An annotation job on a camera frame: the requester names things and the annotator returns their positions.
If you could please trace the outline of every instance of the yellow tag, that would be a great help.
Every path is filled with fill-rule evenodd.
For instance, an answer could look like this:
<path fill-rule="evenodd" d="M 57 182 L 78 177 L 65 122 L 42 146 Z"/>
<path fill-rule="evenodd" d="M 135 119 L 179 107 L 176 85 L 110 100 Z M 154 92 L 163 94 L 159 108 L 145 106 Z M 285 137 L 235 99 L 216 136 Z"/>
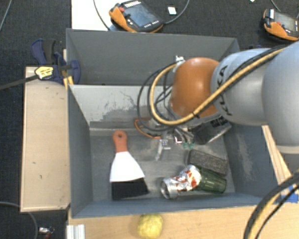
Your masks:
<path fill-rule="evenodd" d="M 34 72 L 40 80 L 50 80 L 54 76 L 53 67 L 50 66 L 40 66 Z"/>

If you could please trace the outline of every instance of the black scraper part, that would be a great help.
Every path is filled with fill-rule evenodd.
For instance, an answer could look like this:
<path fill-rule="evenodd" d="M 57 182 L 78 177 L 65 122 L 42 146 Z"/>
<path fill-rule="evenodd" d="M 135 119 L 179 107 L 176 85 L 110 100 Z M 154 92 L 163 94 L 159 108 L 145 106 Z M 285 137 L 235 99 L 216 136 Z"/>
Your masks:
<path fill-rule="evenodd" d="M 149 193 L 144 178 L 134 181 L 112 182 L 112 199 L 120 200 L 128 197 L 137 197 Z"/>

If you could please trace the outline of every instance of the orange handle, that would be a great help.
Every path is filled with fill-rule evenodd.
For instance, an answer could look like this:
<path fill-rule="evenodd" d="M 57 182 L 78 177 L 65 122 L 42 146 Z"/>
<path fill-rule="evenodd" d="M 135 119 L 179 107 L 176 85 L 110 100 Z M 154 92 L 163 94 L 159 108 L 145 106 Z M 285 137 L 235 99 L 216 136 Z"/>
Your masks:
<path fill-rule="evenodd" d="M 123 130 L 116 130 L 113 133 L 113 141 L 116 149 L 116 153 L 128 151 L 127 142 L 128 135 Z"/>

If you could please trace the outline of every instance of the display screen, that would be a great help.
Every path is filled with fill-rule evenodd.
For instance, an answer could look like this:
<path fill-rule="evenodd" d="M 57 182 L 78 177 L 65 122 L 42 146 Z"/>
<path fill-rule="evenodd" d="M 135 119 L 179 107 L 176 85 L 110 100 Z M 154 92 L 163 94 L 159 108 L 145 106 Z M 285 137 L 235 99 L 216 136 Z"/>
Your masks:
<path fill-rule="evenodd" d="M 284 14 L 276 12 L 275 13 L 275 22 L 278 22 L 278 21 L 281 24 L 285 25 L 286 29 L 294 31 L 295 28 L 296 28 L 296 21 L 293 18 L 288 17 L 288 16 L 286 16 Z"/>
<path fill-rule="evenodd" d="M 147 8 L 142 6 L 142 4 L 128 8 L 125 10 L 125 12 L 131 15 L 131 19 L 139 27 L 158 20 L 155 15 L 153 15 Z"/>

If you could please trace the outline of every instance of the blue clamp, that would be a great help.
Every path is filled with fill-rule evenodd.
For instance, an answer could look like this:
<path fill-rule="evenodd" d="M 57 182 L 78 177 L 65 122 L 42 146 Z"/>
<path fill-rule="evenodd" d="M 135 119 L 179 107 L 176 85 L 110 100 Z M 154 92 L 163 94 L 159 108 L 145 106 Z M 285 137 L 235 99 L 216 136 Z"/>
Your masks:
<path fill-rule="evenodd" d="M 54 52 L 55 40 L 38 39 L 31 45 L 31 53 L 38 61 L 39 65 L 49 65 L 53 67 L 53 77 L 50 81 L 63 84 L 63 79 L 72 76 L 73 83 L 78 84 L 81 76 L 81 68 L 78 60 L 72 60 L 70 65 L 66 65 L 59 52 Z M 67 76 L 62 75 L 62 71 L 67 71 Z"/>

